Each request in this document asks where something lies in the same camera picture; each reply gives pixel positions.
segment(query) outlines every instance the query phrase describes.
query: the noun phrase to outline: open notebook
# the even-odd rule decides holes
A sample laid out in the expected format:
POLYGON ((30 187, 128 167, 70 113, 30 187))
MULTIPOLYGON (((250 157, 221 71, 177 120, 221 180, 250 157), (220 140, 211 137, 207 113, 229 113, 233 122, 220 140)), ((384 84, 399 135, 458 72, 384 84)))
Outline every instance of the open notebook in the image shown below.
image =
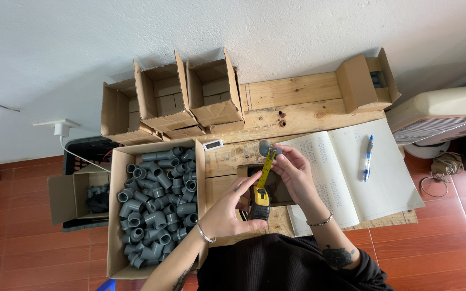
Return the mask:
MULTIPOLYGON (((321 197, 341 228, 425 206, 385 119, 280 142, 301 151, 321 197), (363 182, 373 134, 370 177, 363 182)), ((297 205, 287 206, 296 236, 311 235, 297 205)))

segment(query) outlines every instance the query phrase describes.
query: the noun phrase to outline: forearm tattoo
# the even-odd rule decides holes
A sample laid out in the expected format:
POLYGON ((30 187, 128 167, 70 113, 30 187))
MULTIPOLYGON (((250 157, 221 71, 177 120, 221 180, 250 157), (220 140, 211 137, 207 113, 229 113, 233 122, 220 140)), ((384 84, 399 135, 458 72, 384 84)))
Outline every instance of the forearm tattoo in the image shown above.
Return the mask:
POLYGON ((186 281, 186 276, 188 275, 189 271, 190 269, 184 270, 183 274, 181 274, 179 278, 177 278, 177 282, 173 286, 172 291, 181 291, 181 289, 183 288, 184 282, 186 281))
POLYGON ((327 248, 323 250, 323 257, 327 262, 328 266, 342 270, 344 267, 353 263, 352 255, 355 254, 355 250, 348 252, 346 248, 330 248, 327 244, 327 248))

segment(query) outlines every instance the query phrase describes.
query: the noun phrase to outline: silver bangle bracelet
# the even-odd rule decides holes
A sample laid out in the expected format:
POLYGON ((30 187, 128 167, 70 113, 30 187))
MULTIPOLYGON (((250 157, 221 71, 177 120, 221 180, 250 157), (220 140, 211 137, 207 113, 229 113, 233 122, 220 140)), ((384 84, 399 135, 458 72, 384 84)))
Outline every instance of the silver bangle bracelet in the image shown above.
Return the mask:
POLYGON ((333 213, 331 212, 331 213, 330 213, 330 217, 328 217, 327 220, 325 220, 325 221, 323 221, 323 222, 321 222, 321 223, 310 224, 307 220, 305 220, 305 222, 307 222, 307 224, 308 224, 309 226, 320 226, 320 225, 324 225, 325 223, 331 221, 331 220, 332 220, 332 217, 333 217, 333 213))
POLYGON ((203 238, 211 243, 214 243, 217 241, 217 238, 213 238, 213 240, 209 239, 206 235, 204 235, 203 231, 200 229, 200 226, 199 224, 196 224, 195 226, 197 226, 197 230, 199 231, 199 233, 203 236, 203 238))

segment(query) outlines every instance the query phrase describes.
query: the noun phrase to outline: wooden plank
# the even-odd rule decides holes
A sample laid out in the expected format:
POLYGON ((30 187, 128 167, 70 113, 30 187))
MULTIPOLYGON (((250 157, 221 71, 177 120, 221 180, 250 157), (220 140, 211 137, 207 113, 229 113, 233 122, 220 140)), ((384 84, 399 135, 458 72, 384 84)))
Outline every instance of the wooden plank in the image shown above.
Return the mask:
POLYGON ((244 111, 342 98, 335 72, 242 84, 244 111))
MULTIPOLYGON (((222 197, 222 195, 224 195, 224 189, 227 189, 231 185, 231 183, 235 181, 236 178, 237 175, 226 175, 206 178, 206 209, 210 209, 215 204, 215 202, 219 200, 222 197)), ((236 212, 236 214, 237 219, 241 220, 238 211, 236 212)), ((358 225, 343 228, 343 231, 406 223, 418 223, 418 219, 416 218, 416 213, 414 210, 395 213, 371 221, 363 221, 358 225)), ((241 240, 256 237, 259 235, 264 235, 267 233, 282 234, 294 237, 294 231, 292 223, 290 222, 287 206, 271 207, 271 212, 269 214, 268 219, 268 228, 258 229, 256 231, 249 231, 240 235, 232 235, 229 237, 217 238, 217 242, 210 244, 210 247, 231 245, 241 240)))
MULTIPOLYGON (((298 138, 301 135, 289 135, 267 138, 270 144, 298 138)), ((213 176, 236 175, 240 165, 262 163, 263 156, 258 152, 260 140, 242 141, 224 144, 222 148, 204 152, 206 178, 213 176)))
POLYGON ((243 130, 206 134, 197 139, 208 142, 221 138, 223 143, 232 143, 339 129, 385 117, 384 111, 347 115, 343 99, 334 99, 248 111, 244 113, 243 130))

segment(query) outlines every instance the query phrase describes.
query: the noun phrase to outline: hand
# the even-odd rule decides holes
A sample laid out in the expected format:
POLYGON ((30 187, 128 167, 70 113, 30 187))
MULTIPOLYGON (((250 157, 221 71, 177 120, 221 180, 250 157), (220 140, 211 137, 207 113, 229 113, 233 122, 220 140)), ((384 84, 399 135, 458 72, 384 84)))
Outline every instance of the hand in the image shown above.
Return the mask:
POLYGON ((235 211, 235 208, 247 210, 247 206, 239 202, 240 197, 249 197, 249 187, 256 184, 260 176, 262 171, 251 177, 238 177, 225 191, 226 194, 198 221, 199 227, 208 238, 237 235, 266 227, 265 220, 239 221, 235 211))
POLYGON ((271 170, 282 177, 293 201, 301 206, 318 198, 308 160, 293 147, 280 144, 273 146, 282 149, 282 153, 272 162, 271 170))

